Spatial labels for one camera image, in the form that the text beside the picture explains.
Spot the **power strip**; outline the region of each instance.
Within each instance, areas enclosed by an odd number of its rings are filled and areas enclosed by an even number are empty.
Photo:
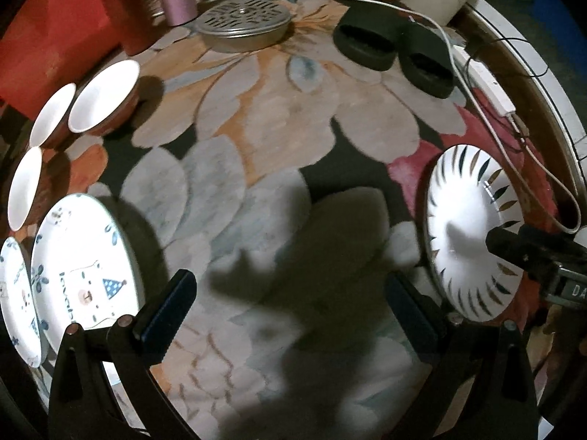
[[[470,56],[462,46],[453,46],[454,61],[463,70]],[[485,64],[471,60],[468,66],[469,77],[475,85],[487,96],[489,102],[500,117],[511,116],[515,113],[515,105],[500,86]]]

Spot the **plate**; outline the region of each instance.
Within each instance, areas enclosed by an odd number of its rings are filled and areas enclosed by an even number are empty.
[[[456,145],[432,171],[426,199],[427,249],[448,301],[467,319],[488,321],[510,304],[523,271],[491,254],[489,230],[524,223],[506,172],[489,154]]]
[[[109,327],[139,311],[140,276],[116,221],[95,198],[71,194],[43,219],[33,244],[30,285],[45,335],[59,352],[65,328]],[[120,380],[104,363],[111,385]]]
[[[0,250],[0,305],[12,345],[29,366],[39,367],[47,349],[41,340],[21,247],[12,236]]]

